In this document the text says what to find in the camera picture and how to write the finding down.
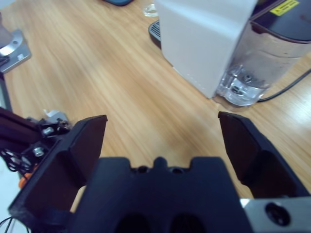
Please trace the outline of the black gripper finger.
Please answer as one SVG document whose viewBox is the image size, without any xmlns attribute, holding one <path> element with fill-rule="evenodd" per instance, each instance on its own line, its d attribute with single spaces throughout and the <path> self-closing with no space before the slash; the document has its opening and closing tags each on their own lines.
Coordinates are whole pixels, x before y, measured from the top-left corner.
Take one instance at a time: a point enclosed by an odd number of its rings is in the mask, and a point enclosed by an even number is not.
<svg viewBox="0 0 311 233">
<path fill-rule="evenodd" d="M 272 142 L 250 119 L 228 112 L 219 112 L 218 118 L 236 176 L 254 198 L 310 196 Z"/>
<path fill-rule="evenodd" d="M 32 230 L 65 230 L 71 206 L 101 155 L 107 116 L 78 121 L 42 160 L 8 212 Z"/>
</svg>

